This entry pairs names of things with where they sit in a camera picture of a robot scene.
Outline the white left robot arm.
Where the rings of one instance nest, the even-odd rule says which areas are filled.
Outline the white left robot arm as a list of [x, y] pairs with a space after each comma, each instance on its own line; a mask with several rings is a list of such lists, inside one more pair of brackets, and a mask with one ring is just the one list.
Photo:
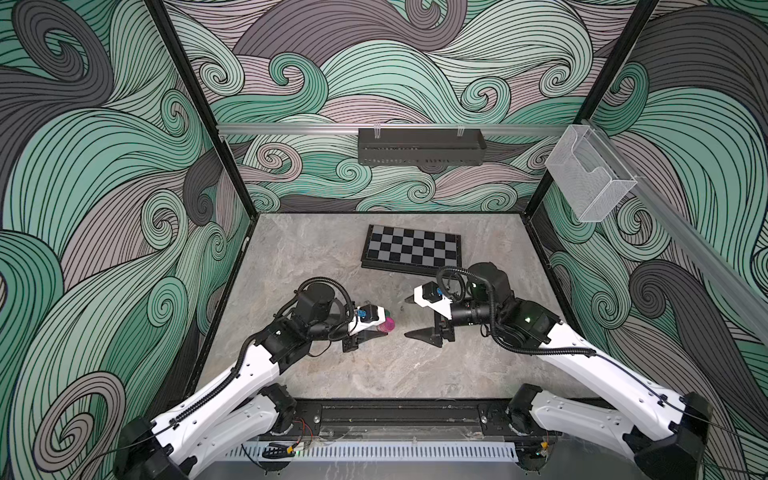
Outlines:
[[279, 376], [309, 356], [316, 342], [340, 342], [349, 350], [357, 340], [384, 336], [392, 323], [384, 307], [356, 306], [333, 279], [302, 282], [273, 320], [243, 341], [230, 367], [171, 409], [123, 428], [115, 477], [194, 479], [253, 437], [304, 429]]

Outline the purple paint jar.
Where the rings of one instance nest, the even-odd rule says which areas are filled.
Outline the purple paint jar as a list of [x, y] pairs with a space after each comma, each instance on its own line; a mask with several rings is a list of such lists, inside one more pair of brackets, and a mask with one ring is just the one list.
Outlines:
[[389, 333], [395, 329], [395, 321], [390, 316], [387, 316], [385, 320], [377, 326], [378, 330], [383, 333]]

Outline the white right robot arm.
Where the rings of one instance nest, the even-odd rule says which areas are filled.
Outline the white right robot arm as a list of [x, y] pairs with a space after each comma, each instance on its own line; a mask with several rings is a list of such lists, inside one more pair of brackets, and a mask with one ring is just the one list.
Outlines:
[[713, 409], [696, 392], [680, 394], [592, 345], [558, 315], [519, 298], [491, 262], [442, 267], [408, 302], [434, 313], [433, 327], [409, 332], [440, 347], [459, 326], [480, 327], [502, 349], [537, 357], [578, 380], [604, 406], [522, 385], [506, 407], [511, 429], [526, 436], [560, 432], [632, 460], [650, 479], [696, 479], [703, 471]]

